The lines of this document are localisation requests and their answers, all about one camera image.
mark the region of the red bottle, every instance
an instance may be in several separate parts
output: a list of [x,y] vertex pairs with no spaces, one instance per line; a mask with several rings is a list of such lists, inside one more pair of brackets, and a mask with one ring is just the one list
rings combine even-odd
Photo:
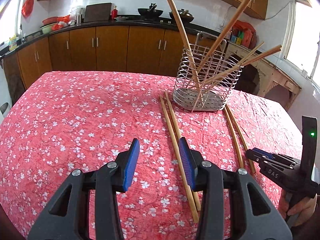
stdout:
[[118,16],[118,10],[117,10],[117,7],[114,6],[111,12],[111,19],[114,20],[117,16]]

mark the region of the trash can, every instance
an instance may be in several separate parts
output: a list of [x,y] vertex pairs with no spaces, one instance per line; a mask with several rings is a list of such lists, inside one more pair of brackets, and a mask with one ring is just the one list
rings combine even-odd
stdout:
[[11,107],[10,107],[9,103],[4,103],[2,106],[0,106],[0,111],[1,111],[1,114],[3,115],[4,118],[7,116],[10,109],[11,109]]

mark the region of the human hand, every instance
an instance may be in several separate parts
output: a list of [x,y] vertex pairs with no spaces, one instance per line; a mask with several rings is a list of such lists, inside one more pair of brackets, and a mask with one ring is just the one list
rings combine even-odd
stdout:
[[316,209],[317,195],[314,198],[305,197],[288,211],[289,203],[285,200],[286,194],[286,191],[282,189],[278,206],[279,213],[285,219],[287,214],[288,216],[292,216],[301,212],[293,226],[296,227],[302,225],[304,222],[308,221],[314,213]]

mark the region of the wooden chopstick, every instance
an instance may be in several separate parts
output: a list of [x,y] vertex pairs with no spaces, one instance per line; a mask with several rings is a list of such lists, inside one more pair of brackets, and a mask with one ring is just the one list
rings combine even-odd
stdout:
[[236,21],[240,17],[240,15],[243,13],[243,11],[247,8],[248,4],[251,2],[251,0],[244,0],[238,7],[237,11],[231,18],[231,20],[228,22],[226,27],[223,28],[222,32],[212,44],[210,50],[208,51],[207,55],[204,57],[204,59],[200,62],[199,67],[197,68],[197,73],[203,68],[204,64],[208,61],[209,57],[212,55],[212,53],[217,49],[219,44],[222,42],[222,40],[225,38],[225,36],[228,34],[228,32],[231,30],[233,25],[235,25]]
[[[178,141],[179,141],[180,138],[182,137],[181,132],[180,132],[180,128],[179,128],[179,124],[178,124],[176,115],[175,115],[175,113],[174,113],[174,110],[173,110],[173,108],[172,108],[172,105],[171,105],[171,102],[170,102],[168,93],[167,93],[167,92],[164,92],[164,93],[165,93],[165,97],[166,97],[166,99],[167,99],[167,103],[168,103],[169,110],[170,110],[170,114],[171,114],[171,119],[172,119],[174,128],[175,128],[175,130],[176,130],[177,138],[178,138]],[[200,204],[198,192],[192,191],[192,196],[193,196],[193,200],[195,201],[197,210],[200,211],[200,210],[201,210],[201,204]]]
[[263,53],[255,56],[255,57],[253,57],[252,59],[247,60],[246,62],[244,62],[244,63],[242,64],[242,66],[247,66],[247,65],[251,64],[252,62],[255,62],[255,61],[257,61],[257,60],[260,60],[260,59],[262,59],[262,58],[265,58],[265,57],[267,57],[267,56],[270,56],[270,55],[272,55],[272,54],[275,54],[275,53],[281,51],[281,47],[282,47],[281,45],[275,46],[275,47],[273,47],[272,49],[269,49],[269,50],[267,50],[267,51],[265,51],[265,52],[263,52]]
[[[235,119],[235,116],[233,115],[233,112],[231,111],[231,109],[229,108],[229,106],[228,106],[227,104],[225,105],[225,108],[226,108],[226,110],[228,111],[228,114],[229,114],[229,116],[230,116],[233,124],[235,125],[235,127],[236,127],[236,129],[237,129],[237,132],[238,132],[238,134],[239,134],[239,136],[240,136],[240,139],[241,139],[241,141],[242,141],[244,150],[247,151],[247,150],[248,150],[247,142],[246,142],[245,139],[244,139],[243,133],[242,133],[242,131],[241,131],[239,125],[238,125],[237,120]],[[252,173],[255,174],[255,173],[256,173],[256,168],[255,168],[255,166],[254,166],[254,164],[253,164],[253,161],[252,161],[252,160],[249,160],[249,163],[250,163],[250,167],[251,167]]]
[[198,92],[200,93],[200,82],[199,82],[199,78],[198,78],[198,72],[196,71],[196,64],[195,64],[195,60],[193,58],[193,54],[191,51],[188,36],[186,34],[186,30],[184,29],[184,26],[182,24],[180,15],[178,13],[178,10],[177,10],[177,7],[176,7],[174,1],[173,0],[167,0],[167,1],[169,3],[169,6],[172,10],[172,14],[174,16],[174,20],[176,21],[177,27],[179,29],[179,32],[180,32],[180,35],[181,35],[181,38],[183,41],[183,46],[187,50],[188,59],[191,64],[191,71],[192,71],[193,79],[195,81],[196,88],[197,88]]
[[253,50],[251,50],[243,59],[241,59],[236,66],[233,66],[231,69],[227,69],[224,72],[218,73],[217,75],[215,75],[214,77],[211,77],[209,79],[206,79],[204,81],[205,84],[210,84],[212,83],[214,80],[219,80],[221,81],[222,79],[224,79],[229,73],[237,70],[239,68],[239,66],[241,66],[241,64],[247,60],[251,55],[253,55],[253,53],[255,53],[262,45],[264,44],[264,41],[261,42],[258,46],[256,46]]
[[230,129],[230,131],[231,131],[233,144],[234,144],[234,146],[235,146],[236,153],[237,153],[237,156],[238,156],[239,167],[240,167],[240,168],[244,168],[243,160],[242,160],[242,155],[241,155],[241,151],[240,151],[240,147],[239,147],[239,143],[238,143],[238,140],[237,140],[237,138],[236,138],[235,129],[233,128],[233,125],[232,125],[230,116],[229,116],[228,111],[227,111],[227,109],[226,109],[225,107],[223,108],[223,111],[224,111],[224,114],[225,114],[225,116],[226,116],[226,119],[227,119],[227,122],[228,122],[228,125],[229,125],[229,129]]
[[174,132],[173,132],[173,128],[172,128],[172,125],[171,125],[171,122],[170,122],[170,119],[169,119],[169,115],[168,115],[167,109],[166,109],[166,107],[164,105],[164,102],[163,102],[163,99],[162,99],[161,96],[160,96],[160,102],[161,102],[162,110],[164,112],[165,121],[167,123],[168,130],[169,130],[169,133],[170,133],[171,141],[172,141],[172,144],[173,144],[173,149],[174,149],[176,158],[178,160],[178,166],[179,166],[179,169],[180,169],[182,182],[183,182],[184,188],[186,190],[187,199],[188,199],[188,202],[189,202],[192,218],[193,218],[193,221],[195,223],[198,223],[199,222],[199,215],[198,215],[198,212],[197,212],[196,204],[195,204],[195,202],[193,200],[191,188],[187,183],[186,175],[184,173],[183,165],[182,165],[182,161],[181,161],[181,157],[180,157],[178,143],[177,143],[176,137],[175,137]]
[[[257,56],[255,56],[255,57],[253,57],[252,59],[249,59],[249,60],[247,60],[246,62],[243,62],[241,65],[242,65],[242,66],[247,66],[248,64],[251,64],[251,63],[254,62],[254,61],[260,60],[260,59],[262,59],[262,58],[264,58],[264,57],[270,56],[270,55],[272,55],[272,54],[274,54],[274,53],[276,53],[276,52],[279,52],[279,51],[281,51],[281,45],[278,45],[278,46],[276,46],[276,47],[274,47],[274,48],[272,48],[272,49],[269,49],[269,50],[261,53],[260,55],[257,55]],[[210,84],[210,83],[212,83],[212,81],[214,81],[214,80],[220,80],[221,78],[223,79],[223,78],[225,78],[228,74],[230,74],[231,72],[236,71],[238,68],[239,68],[239,65],[235,65],[235,66],[233,66],[232,68],[225,70],[224,72],[218,73],[218,74],[215,75],[214,77],[211,77],[211,78],[209,78],[209,79],[206,79],[206,80],[204,81],[204,83],[205,83],[205,84]]]

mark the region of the wire basket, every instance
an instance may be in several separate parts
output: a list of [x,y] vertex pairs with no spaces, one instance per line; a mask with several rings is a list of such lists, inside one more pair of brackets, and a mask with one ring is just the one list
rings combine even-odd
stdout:
[[[238,60],[224,53],[225,40],[208,60],[204,60],[209,48],[199,44],[201,39],[208,36],[216,37],[200,32],[196,43],[190,44],[192,53],[186,48],[183,49],[174,85],[173,100],[181,107],[192,111],[223,109],[242,71],[242,67],[237,65]],[[194,65],[190,62],[190,57],[194,59]],[[202,60],[205,64],[200,70]]]

